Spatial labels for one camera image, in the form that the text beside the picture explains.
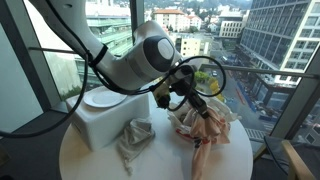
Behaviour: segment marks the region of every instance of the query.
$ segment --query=gray cloth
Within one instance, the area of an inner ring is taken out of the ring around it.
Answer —
[[[118,150],[124,158],[125,168],[130,175],[132,168],[129,166],[129,162],[141,153],[154,136],[155,132],[148,119],[133,119],[124,129],[124,133],[118,141]]]

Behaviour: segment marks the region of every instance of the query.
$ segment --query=chair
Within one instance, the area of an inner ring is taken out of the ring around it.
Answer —
[[[270,136],[265,136],[264,142],[254,162],[269,152],[289,180],[320,179],[320,147]]]

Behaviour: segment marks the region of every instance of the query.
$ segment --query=rooftop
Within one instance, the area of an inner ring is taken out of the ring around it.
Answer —
[[[154,14],[182,14],[184,13],[177,9],[157,9]]]

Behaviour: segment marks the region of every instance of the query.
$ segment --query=building facade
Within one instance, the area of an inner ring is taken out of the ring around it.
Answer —
[[[220,38],[240,38],[246,26],[249,11],[222,11],[219,16]]]
[[[195,26],[198,30],[201,28],[201,18],[194,14],[188,16],[177,9],[157,9],[153,14],[154,20],[160,26],[166,26],[168,29],[172,28],[174,32],[187,31],[190,26]]]
[[[133,45],[130,9],[109,6],[110,2],[112,1],[88,2],[86,4],[87,23],[95,37],[108,46],[108,51],[121,56]],[[75,62],[82,81],[84,61],[76,55]],[[100,80],[91,68],[88,72],[88,86],[89,89],[101,86]]]
[[[254,68],[303,73],[319,47],[319,17],[320,0],[255,0],[238,55],[246,55],[242,60]],[[299,77],[258,76],[252,95],[267,107],[283,110]]]
[[[153,12],[155,21],[161,26],[172,27],[173,31],[184,31],[187,29],[185,14],[177,9],[157,9]]]

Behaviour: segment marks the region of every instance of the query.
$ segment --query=crumpled cloth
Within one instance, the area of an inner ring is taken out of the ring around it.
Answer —
[[[192,180],[201,180],[203,169],[210,154],[212,144],[230,143],[228,133],[230,124],[208,107],[209,117],[203,119],[194,109],[189,110],[184,123],[192,121],[190,136],[195,146],[192,158]]]
[[[192,180],[203,178],[203,169],[212,144],[230,143],[228,133],[230,123],[241,119],[217,98],[203,98],[208,106],[209,117],[203,119],[188,103],[178,111],[168,112],[169,120],[177,134],[194,142],[192,158]]]
[[[117,147],[123,156],[124,166],[128,174],[132,174],[129,163],[136,158],[155,136],[149,119],[133,119],[124,129]]]

